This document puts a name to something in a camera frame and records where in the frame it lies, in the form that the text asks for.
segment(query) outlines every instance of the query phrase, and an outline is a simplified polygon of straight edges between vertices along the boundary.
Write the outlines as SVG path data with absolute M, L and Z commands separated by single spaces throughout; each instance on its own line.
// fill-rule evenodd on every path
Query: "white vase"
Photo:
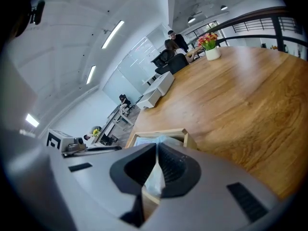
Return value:
M 206 58 L 209 61 L 218 59 L 221 56 L 219 48 L 217 48 L 217 47 L 215 47 L 215 48 L 213 48 L 211 50 L 205 51 L 205 54 L 206 54 Z

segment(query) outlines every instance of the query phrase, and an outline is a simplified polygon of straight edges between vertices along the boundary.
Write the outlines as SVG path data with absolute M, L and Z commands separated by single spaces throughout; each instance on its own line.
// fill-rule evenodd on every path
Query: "black chair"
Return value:
M 156 67 L 162 67 L 166 65 L 166 62 L 169 61 L 174 56 L 174 51 L 163 50 L 154 60 L 151 62 L 155 64 Z
M 172 57 L 165 66 L 158 67 L 157 69 L 155 69 L 155 72 L 160 75 L 168 71 L 170 71 L 172 74 L 175 74 L 187 65 L 188 62 L 186 60 L 186 57 L 180 53 Z

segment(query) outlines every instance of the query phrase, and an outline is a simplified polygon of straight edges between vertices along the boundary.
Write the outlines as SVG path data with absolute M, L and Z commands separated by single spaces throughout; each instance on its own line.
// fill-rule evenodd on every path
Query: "metal railing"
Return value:
M 275 35 L 252 34 L 252 35 L 239 35 L 234 37 L 221 38 L 217 40 L 217 44 L 219 46 L 220 43 L 225 42 L 229 39 L 274 38 L 277 40 L 277 48 L 279 51 L 284 51 L 284 43 L 283 43 L 284 40 L 297 43 L 308 48 L 308 43 L 306 41 L 282 35 L 282 31 L 285 30 L 290 30 L 298 34 L 302 34 L 302 27 L 296 22 L 294 18 L 292 18 L 291 13 L 287 10 L 286 7 L 272 7 L 243 14 L 239 17 L 221 23 L 214 28 L 211 28 L 210 30 L 201 34 L 200 36 L 203 36 L 206 33 L 216 32 L 218 30 L 230 26 L 233 27 L 236 33 L 241 31 L 250 31 L 256 29 L 263 29 L 263 30 L 274 29 Z M 195 44 L 199 37 L 194 38 L 188 44 L 191 44 L 192 47 L 195 48 Z

